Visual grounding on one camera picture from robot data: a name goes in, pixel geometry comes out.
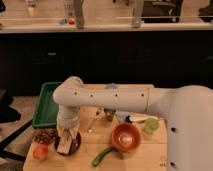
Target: pile of nuts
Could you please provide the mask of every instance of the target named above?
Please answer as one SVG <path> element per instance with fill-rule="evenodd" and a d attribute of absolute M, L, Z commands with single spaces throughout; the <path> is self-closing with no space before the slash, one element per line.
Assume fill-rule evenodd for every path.
<path fill-rule="evenodd" d="M 34 141 L 40 144 L 49 145 L 55 141 L 57 137 L 56 129 L 42 129 L 38 130 L 34 137 Z"/>

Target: green plastic tray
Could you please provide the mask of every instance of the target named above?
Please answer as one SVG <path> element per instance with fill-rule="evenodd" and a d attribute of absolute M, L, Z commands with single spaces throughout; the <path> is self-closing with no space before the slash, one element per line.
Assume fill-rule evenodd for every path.
<path fill-rule="evenodd" d="M 53 92 L 60 84 L 61 82 L 47 82 L 42 85 L 39 101 L 33 116 L 33 128 L 56 127 L 58 105 L 53 100 Z"/>

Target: dark cabinet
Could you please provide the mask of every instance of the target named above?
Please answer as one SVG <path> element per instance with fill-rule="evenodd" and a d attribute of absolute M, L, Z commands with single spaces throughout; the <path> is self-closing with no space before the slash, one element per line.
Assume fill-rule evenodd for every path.
<path fill-rule="evenodd" d="M 212 31 L 0 35 L 0 87 L 38 95 L 71 75 L 87 83 L 213 87 Z"/>

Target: copper bowl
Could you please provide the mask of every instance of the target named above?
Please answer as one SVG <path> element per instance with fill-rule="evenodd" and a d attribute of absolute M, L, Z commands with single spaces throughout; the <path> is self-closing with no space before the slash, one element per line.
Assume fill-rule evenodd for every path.
<path fill-rule="evenodd" d="M 130 123 L 121 123 L 113 129 L 111 142 L 118 150 L 130 152 L 140 145 L 141 135 L 136 126 Z"/>

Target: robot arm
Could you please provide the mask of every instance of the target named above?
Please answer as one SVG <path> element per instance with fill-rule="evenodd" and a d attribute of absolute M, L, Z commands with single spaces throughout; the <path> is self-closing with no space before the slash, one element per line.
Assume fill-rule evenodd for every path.
<path fill-rule="evenodd" d="M 178 89 L 84 88 L 70 77 L 54 92 L 57 124 L 72 127 L 80 106 L 99 106 L 164 117 L 168 128 L 168 170 L 210 171 L 213 168 L 213 91 L 201 86 Z"/>

